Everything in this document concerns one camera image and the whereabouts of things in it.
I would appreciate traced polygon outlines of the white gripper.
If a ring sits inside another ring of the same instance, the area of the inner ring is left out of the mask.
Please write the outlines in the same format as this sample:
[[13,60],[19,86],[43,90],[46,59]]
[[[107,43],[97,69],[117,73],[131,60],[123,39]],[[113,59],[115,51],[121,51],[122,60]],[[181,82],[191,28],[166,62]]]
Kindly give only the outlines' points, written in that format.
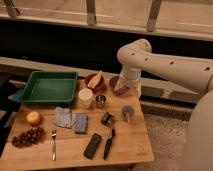
[[139,69],[123,65],[119,80],[127,86],[129,90],[135,90],[137,95],[141,96],[141,71]]

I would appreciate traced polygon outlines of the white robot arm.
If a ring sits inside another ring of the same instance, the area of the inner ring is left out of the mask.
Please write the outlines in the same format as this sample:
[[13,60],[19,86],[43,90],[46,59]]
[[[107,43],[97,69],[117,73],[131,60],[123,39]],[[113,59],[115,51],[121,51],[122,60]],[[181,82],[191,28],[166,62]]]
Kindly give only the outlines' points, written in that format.
[[139,39],[117,52],[120,82],[135,87],[146,71],[202,95],[192,111],[180,171],[213,171],[213,59],[152,53]]

